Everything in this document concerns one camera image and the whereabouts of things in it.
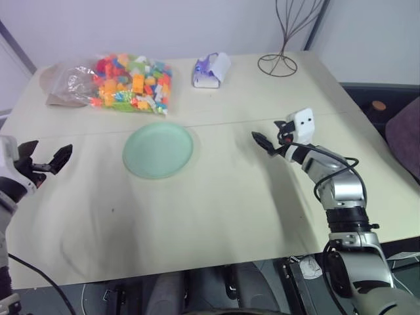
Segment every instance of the green toy block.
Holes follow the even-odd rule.
[[[153,76],[154,76],[156,79],[159,79],[159,78],[163,77],[163,74],[162,74],[161,72],[155,71],[155,72],[153,73]]]
[[[123,101],[124,101],[124,102],[128,102],[128,103],[130,103],[130,102],[131,102],[131,99],[132,99],[133,97],[135,97],[135,96],[134,96],[134,93],[133,93],[133,92],[131,92],[131,91],[121,91],[120,93],[123,95]]]
[[[135,109],[131,106],[130,102],[114,102],[112,108],[120,112],[134,112]]]
[[[144,67],[145,67],[145,64],[143,62],[129,61],[129,63],[127,64],[128,71],[131,71],[137,68],[142,74],[144,74]]]

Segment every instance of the red toy block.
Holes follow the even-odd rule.
[[[112,64],[111,63],[107,63],[105,65],[105,74],[106,74],[107,79],[112,78]]]
[[[106,60],[105,59],[101,59],[96,63],[96,70],[97,72],[100,72],[102,74],[105,73],[105,65],[106,65]]]
[[[147,95],[153,95],[153,90],[149,85],[144,86],[144,92],[146,92]]]
[[[102,100],[100,98],[92,97],[91,98],[91,104],[94,107],[101,107],[102,106]]]
[[[133,97],[131,99],[131,106],[134,107],[134,108],[137,108],[137,103],[138,103],[137,98]]]
[[[171,84],[171,78],[166,73],[163,74],[163,82],[168,85]]]
[[[124,69],[113,67],[113,73],[115,77],[119,77],[125,73]]]

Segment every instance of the silver robot arm segment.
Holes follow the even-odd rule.
[[[351,299],[355,314],[418,314],[420,300],[394,287],[377,234],[371,231],[379,225],[369,223],[362,179],[345,158],[310,144],[312,110],[301,110],[274,123],[280,130],[280,148],[275,149],[260,133],[252,132],[253,138],[271,156],[278,154],[301,164],[316,184],[315,193],[331,230],[324,257],[334,292]]]

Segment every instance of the cable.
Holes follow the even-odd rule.
[[[340,175],[342,173],[344,173],[345,171],[348,171],[349,169],[353,170],[353,168],[359,164],[359,160],[354,158],[354,157],[345,157],[346,160],[350,160],[350,161],[354,161],[354,163],[352,165],[346,166],[344,169],[341,169],[340,171],[337,171],[335,173],[332,173],[328,176],[325,176],[323,179],[319,180],[315,186],[314,186],[314,195],[316,197],[316,199],[321,202],[321,197],[320,195],[318,195],[318,188],[321,186],[321,184],[329,179],[332,179],[334,176]]]
[[[347,162],[345,162],[345,161],[343,161],[341,158],[339,158],[338,156],[335,156],[334,154],[332,154],[332,153],[329,153],[329,152],[327,152],[327,151],[324,151],[324,150],[321,150],[321,149],[318,149],[318,148],[315,148],[315,147],[313,147],[313,146],[309,146],[309,145],[306,145],[306,144],[301,144],[301,143],[296,143],[296,142],[288,142],[288,141],[285,141],[285,140],[283,140],[282,138],[281,138],[281,134],[279,134],[278,135],[278,142],[280,143],[280,144],[283,144],[283,145],[290,145],[290,146],[299,146],[299,147],[301,147],[301,148],[306,148],[306,149],[308,149],[308,150],[312,150],[312,151],[315,151],[315,152],[318,152],[318,153],[320,153],[320,154],[323,154],[323,155],[325,155],[325,156],[328,156],[329,158],[331,158],[331,159],[334,159],[335,161],[338,161],[338,162],[340,162],[341,164],[343,164],[346,168],[344,168],[344,169],[341,169],[340,171],[337,171],[337,172],[335,172],[335,173],[332,173],[332,174],[330,174],[330,175],[328,175],[328,176],[326,176],[326,177],[324,177],[323,179],[321,179],[321,180],[319,180],[316,184],[315,184],[315,187],[314,187],[314,195],[315,195],[315,197],[316,197],[316,199],[319,201],[319,202],[321,202],[321,198],[319,197],[319,195],[318,195],[318,193],[317,193],[317,191],[316,191],[316,189],[318,189],[318,187],[319,187],[319,185],[321,185],[324,181],[326,181],[326,180],[328,180],[328,179],[330,179],[330,178],[332,178],[332,177],[334,177],[334,176],[337,176],[337,175],[339,175],[339,174],[341,174],[341,173],[344,173],[345,171],[347,171],[347,170],[351,170],[356,176],[357,176],[357,178],[359,179],[359,181],[360,181],[360,184],[362,185],[362,191],[363,191],[363,197],[364,197],[364,200],[365,200],[365,206],[368,204],[368,193],[367,193],[367,191],[366,191],[366,186],[365,186],[365,183],[364,183],[364,181],[363,181],[363,179],[362,179],[362,177],[360,176],[360,174],[354,169],[354,167],[357,165],[357,164],[359,164],[359,161],[358,161],[358,159],[355,159],[355,158],[353,158],[353,157],[345,157],[345,159],[348,159],[348,160],[351,160],[351,161],[354,161],[354,163],[352,164],[352,165],[350,165],[350,164],[348,164]]]
[[[61,298],[62,298],[62,300],[64,301],[64,303],[66,304],[66,306],[67,306],[67,308],[68,308],[68,310],[70,311],[70,314],[72,314],[72,315],[76,315],[76,312],[75,312],[75,310],[74,310],[74,308],[73,308],[73,306],[72,306],[72,304],[69,302],[69,300],[68,300],[68,298],[67,298],[67,296],[64,294],[64,292],[61,290],[61,288],[58,286],[58,285],[56,285],[56,283],[55,282],[53,282],[52,280],[51,280],[51,278],[49,278],[44,272],[42,272],[40,269],[38,269],[38,268],[36,268],[36,267],[34,267],[34,266],[32,266],[30,263],[28,263],[28,262],[26,262],[26,261],[23,261],[22,259],[20,259],[20,258],[18,258],[18,257],[16,257],[16,256],[14,256],[14,255],[12,255],[12,254],[10,254],[9,253],[9,257],[11,258],[11,259],[13,259],[13,260],[15,260],[15,261],[17,261],[18,263],[20,263],[20,264],[23,264],[25,267],[28,267],[29,269],[31,269],[31,270],[33,270],[33,271],[35,271],[37,274],[39,274],[42,278],[44,278],[49,284],[51,284],[53,287],[54,287],[54,289],[56,289],[56,291],[58,292],[58,294],[61,296]]]
[[[395,267],[395,261],[392,263],[392,269]],[[413,295],[414,296],[414,294],[413,294],[413,292],[411,292],[411,290],[410,289],[408,289],[408,287],[404,284],[404,283],[402,283],[399,279],[397,279],[397,277],[395,276],[395,274],[394,273],[392,273],[392,277],[394,278],[394,280],[395,281],[397,281],[409,294],[411,294],[411,295]]]
[[[85,289],[86,289],[86,284],[83,284],[83,289],[81,290],[81,298],[80,298],[80,307],[81,307],[81,312],[83,313],[83,315],[86,315],[86,310],[85,310]]]
[[[347,315],[343,306],[340,304],[339,300],[335,296],[335,294],[334,294],[334,292],[331,288],[331,284],[329,283],[328,278],[327,278],[327,255],[330,254],[331,251],[332,251],[332,248],[330,248],[329,242],[328,242],[327,245],[325,245],[324,250],[322,251],[322,270],[323,270],[322,278],[324,279],[325,286],[327,287],[329,296],[332,298],[335,306],[339,309],[339,311],[342,315]]]

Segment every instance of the orange toy block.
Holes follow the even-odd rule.
[[[105,89],[104,86],[99,87],[99,97],[104,98],[105,95]]]
[[[168,84],[164,84],[163,85],[163,87],[162,87],[162,94],[165,95],[166,97],[168,96],[168,94],[169,94],[169,86],[168,86]]]
[[[144,80],[144,83],[147,85],[155,85],[156,84],[156,78],[149,76],[146,78],[146,80]]]
[[[114,97],[111,94],[104,95],[105,106],[112,106],[113,102],[114,102]]]
[[[141,94],[144,89],[144,75],[135,74],[133,76],[133,92]]]
[[[146,92],[147,95],[153,95],[153,90],[149,85],[144,86],[144,92]]]
[[[120,92],[120,91],[126,91],[127,90],[127,88],[124,86],[124,84],[122,84],[122,83],[118,83],[117,84],[117,91],[118,92]]]
[[[105,80],[102,87],[104,88],[104,94],[117,93],[117,82],[113,79]]]

